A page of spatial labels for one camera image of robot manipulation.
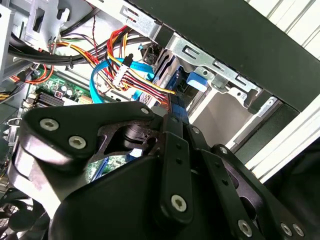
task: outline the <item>metal bracket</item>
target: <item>metal bracket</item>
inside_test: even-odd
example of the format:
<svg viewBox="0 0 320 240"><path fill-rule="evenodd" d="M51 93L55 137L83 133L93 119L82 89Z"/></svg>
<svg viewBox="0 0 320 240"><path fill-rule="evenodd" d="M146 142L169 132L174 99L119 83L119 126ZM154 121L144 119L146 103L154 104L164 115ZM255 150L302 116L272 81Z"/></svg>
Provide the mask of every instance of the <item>metal bracket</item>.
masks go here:
<svg viewBox="0 0 320 240"><path fill-rule="evenodd" d="M192 65L204 66L213 70L215 73L223 76L247 93L250 92L250 90L255 90L257 95L262 90L260 87L254 85L239 73L205 53L203 50L188 42L177 33L173 34L166 46L166 49L172 51L177 57Z"/></svg>
<svg viewBox="0 0 320 240"><path fill-rule="evenodd" d="M24 40L32 46L37 46L48 50L48 44L55 43L58 39L60 29L68 20L70 10L66 8L60 19L57 19L59 0L33 0L31 4L30 16L26 25ZM37 11L44 11L43 20L38 31L34 30L34 25L39 17Z"/></svg>
<svg viewBox="0 0 320 240"><path fill-rule="evenodd" d="M5 72L5 66L8 58L8 48L10 35L13 30L14 13L0 4L0 24L2 26L2 37L0 40L0 77Z"/></svg>
<svg viewBox="0 0 320 240"><path fill-rule="evenodd" d="M160 25L150 16L124 0L87 0L105 13L136 30L140 34L155 40Z"/></svg>

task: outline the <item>silver screw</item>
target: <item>silver screw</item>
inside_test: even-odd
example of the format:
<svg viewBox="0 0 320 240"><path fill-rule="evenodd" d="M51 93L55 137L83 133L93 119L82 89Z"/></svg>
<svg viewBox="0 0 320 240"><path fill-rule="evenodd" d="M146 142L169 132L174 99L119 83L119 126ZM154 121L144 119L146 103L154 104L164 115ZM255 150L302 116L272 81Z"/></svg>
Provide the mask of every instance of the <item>silver screw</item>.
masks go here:
<svg viewBox="0 0 320 240"><path fill-rule="evenodd" d="M293 224L293 229L296 231L297 234L299 234L301 237L304 237L304 231L302 231L302 229L297 225L297 224Z"/></svg>
<svg viewBox="0 0 320 240"><path fill-rule="evenodd" d="M221 151L223 154L227 154L227 153L228 153L227 149L225 149L223 146L220 147L220 151Z"/></svg>
<svg viewBox="0 0 320 240"><path fill-rule="evenodd" d="M80 136L72 136L69 138L69 145L75 149L83 149L87 143L86 140Z"/></svg>
<svg viewBox="0 0 320 240"><path fill-rule="evenodd" d="M149 111L145 108L141 108L141 111L144 113L144 114L149 114Z"/></svg>
<svg viewBox="0 0 320 240"><path fill-rule="evenodd" d="M196 134L199 134L200 133L200 130L198 128L196 128L195 126L192 128L192 130L196 133Z"/></svg>
<svg viewBox="0 0 320 240"><path fill-rule="evenodd" d="M285 225L283 222L281 223L281 228L282 230L285 232L285 234L287 234L288 236L292 236L292 231L290 230L290 228Z"/></svg>
<svg viewBox="0 0 320 240"><path fill-rule="evenodd" d="M171 197L171 204L179 212L185 212L187 210L187 203L182 196L173 195Z"/></svg>
<svg viewBox="0 0 320 240"><path fill-rule="evenodd" d="M240 219L238 221L238 227L241 230L241 232L243 232L243 234L246 235L248 238L252 237L251 227L245 220Z"/></svg>
<svg viewBox="0 0 320 240"><path fill-rule="evenodd" d="M59 123L51 118L44 118L40 121L40 127L47 131L54 131L59 128Z"/></svg>

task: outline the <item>silver metal panel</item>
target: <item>silver metal panel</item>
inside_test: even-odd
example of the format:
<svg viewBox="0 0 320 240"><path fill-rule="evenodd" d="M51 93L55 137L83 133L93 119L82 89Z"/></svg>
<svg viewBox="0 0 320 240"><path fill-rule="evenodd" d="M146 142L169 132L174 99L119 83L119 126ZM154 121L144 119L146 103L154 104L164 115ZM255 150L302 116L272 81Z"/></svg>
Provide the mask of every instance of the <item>silver metal panel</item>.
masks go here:
<svg viewBox="0 0 320 240"><path fill-rule="evenodd" d="M5 72L8 48L11 32L13 29L14 13L5 6L0 5L0 26L2 29L2 36L0 37L0 76Z"/></svg>
<svg viewBox="0 0 320 240"><path fill-rule="evenodd" d="M87 1L152 40L155 39L160 30L161 26L153 18L124 0L117 0L116 2L112 0Z"/></svg>
<svg viewBox="0 0 320 240"><path fill-rule="evenodd" d="M247 164L264 183L320 137L320 95Z"/></svg>
<svg viewBox="0 0 320 240"><path fill-rule="evenodd" d="M37 48L48 49L49 41L55 43L58 39L61 27L68 20L70 10L65 8L60 19L57 19L59 0L33 0L30 15L26 25L24 40ZM44 11L43 20L39 32L34 31L37 20L37 11Z"/></svg>

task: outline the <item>cable tie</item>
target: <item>cable tie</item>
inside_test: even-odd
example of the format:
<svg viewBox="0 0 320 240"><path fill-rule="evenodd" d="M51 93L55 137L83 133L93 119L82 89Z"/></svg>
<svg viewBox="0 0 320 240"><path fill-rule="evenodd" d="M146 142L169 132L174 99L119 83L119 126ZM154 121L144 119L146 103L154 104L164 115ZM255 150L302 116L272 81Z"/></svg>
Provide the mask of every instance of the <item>cable tie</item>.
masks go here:
<svg viewBox="0 0 320 240"><path fill-rule="evenodd" d="M34 71L34 70L37 70L37 69L39 68L39 66L40 66L40 64L37 64L37 65L35 66L35 68L33 68L33 67L31 66L30 69L31 69L32 71Z"/></svg>
<svg viewBox="0 0 320 240"><path fill-rule="evenodd" d="M70 68L71 69L74 68L74 63L72 62L72 55L70 55Z"/></svg>

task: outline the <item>black wire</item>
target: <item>black wire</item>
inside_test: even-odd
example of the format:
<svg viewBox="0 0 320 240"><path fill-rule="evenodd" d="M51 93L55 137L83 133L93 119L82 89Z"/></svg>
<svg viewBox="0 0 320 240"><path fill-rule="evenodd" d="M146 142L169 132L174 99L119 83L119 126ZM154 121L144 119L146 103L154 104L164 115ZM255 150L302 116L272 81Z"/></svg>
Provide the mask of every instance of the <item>black wire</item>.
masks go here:
<svg viewBox="0 0 320 240"><path fill-rule="evenodd" d="M66 30L63 30L60 32L61 37L71 33L72 31L79 28L81 25L89 21L91 18L93 18L98 12L100 12L99 8L94 8L91 12L89 12L87 15L85 15L83 18L81 18L79 21L75 22L73 25L68 27Z"/></svg>
<svg viewBox="0 0 320 240"><path fill-rule="evenodd" d="M147 37L136 37L132 39L127 40L127 45L136 44L136 43L142 43L147 42L150 39ZM116 41L114 43L114 47L118 47L120 45L120 42ZM101 60L104 58L105 54L107 52L107 47L100 48L100 51L98 51L98 59ZM11 56L18 57L21 59L25 59L30 62L35 62L38 64L44 64L44 65L56 65L56 66L69 66L71 63L73 65L76 64L86 64L86 60L83 59L83 57L79 54L76 56L72 56L72 62L70 61L70 56L59 56L59 55L32 55L27 54L24 52L19 52L13 47L12 45L9 45L8 53Z"/></svg>
<svg viewBox="0 0 320 240"><path fill-rule="evenodd" d="M118 43L121 42L122 37L128 33L129 36L132 35L137 35L138 33L135 32L134 30L131 30L131 28L126 27L119 35L118 38L116 39L114 46L116 47ZM83 59L83 57L79 55L75 56L59 56L59 55L50 55L48 52L42 51L39 53L35 49L33 49L30 46L27 46L23 41L20 39L16 38L15 40L19 43L19 46L15 46L15 40L13 39L14 37L10 38L10 46L9 46L9 51L8 53L14 57L22 58L30 62L36 62L39 64L47 64L47 65L57 65L57 66L69 66L69 65L76 65L76 64L86 64L87 62ZM107 51L107 43L108 40L102 42L97 46L97 51L98 51L98 59L101 58L103 59L103 56L105 52ZM90 54L95 53L95 49L91 49L88 51Z"/></svg>

